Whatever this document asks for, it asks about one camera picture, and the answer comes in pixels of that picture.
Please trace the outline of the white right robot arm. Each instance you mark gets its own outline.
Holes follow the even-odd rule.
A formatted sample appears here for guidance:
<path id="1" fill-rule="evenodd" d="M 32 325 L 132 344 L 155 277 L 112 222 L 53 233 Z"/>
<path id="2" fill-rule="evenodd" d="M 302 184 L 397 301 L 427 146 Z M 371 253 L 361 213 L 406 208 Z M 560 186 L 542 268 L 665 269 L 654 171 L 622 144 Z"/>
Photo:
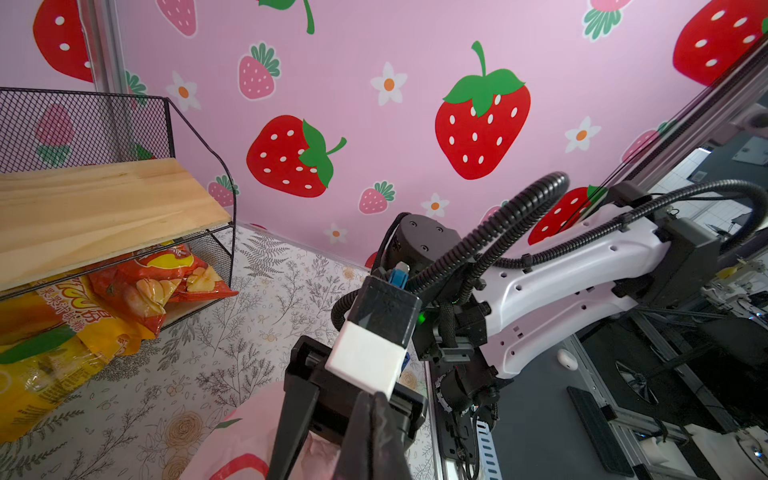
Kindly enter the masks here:
<path id="1" fill-rule="evenodd" d="M 509 258 L 568 185 L 546 175 L 466 236 L 400 214 L 362 286 L 333 305 L 335 344 L 304 336 L 293 347 L 268 477 L 288 478 L 314 433 L 340 447 L 337 479 L 408 478 L 405 452 L 427 410 L 397 382 L 413 349 L 437 371 L 441 453 L 477 478 L 490 468 L 480 413 L 528 363 L 596 321 L 696 292 L 767 215 L 766 190 L 744 180 L 657 196 L 623 182 L 591 216 Z"/>

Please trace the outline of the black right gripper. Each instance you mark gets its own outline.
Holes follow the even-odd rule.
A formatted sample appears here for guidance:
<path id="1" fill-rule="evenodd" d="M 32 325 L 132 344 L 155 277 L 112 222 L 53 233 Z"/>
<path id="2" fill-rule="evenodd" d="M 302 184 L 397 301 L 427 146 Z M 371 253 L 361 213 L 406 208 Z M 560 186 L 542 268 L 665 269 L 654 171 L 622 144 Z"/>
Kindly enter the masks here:
<path id="1" fill-rule="evenodd" d="M 344 438 L 333 479 L 411 479 L 402 440 L 416 439 L 426 398 L 399 384 L 389 402 L 381 392 L 363 392 L 326 369 L 330 354 L 308 336 L 292 348 L 266 479 L 290 477 L 309 432 L 328 441 Z"/>

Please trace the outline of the pink plastic grocery bag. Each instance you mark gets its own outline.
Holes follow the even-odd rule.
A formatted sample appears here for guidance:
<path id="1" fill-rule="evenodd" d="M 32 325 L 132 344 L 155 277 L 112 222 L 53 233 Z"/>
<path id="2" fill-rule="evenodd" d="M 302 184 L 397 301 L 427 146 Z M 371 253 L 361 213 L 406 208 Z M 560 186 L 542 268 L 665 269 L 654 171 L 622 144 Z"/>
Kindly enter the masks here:
<path id="1" fill-rule="evenodd" d="M 268 385 L 220 421 L 183 479 L 266 479 L 284 400 L 284 383 Z M 308 433 L 289 479 L 333 479 L 341 447 Z"/>

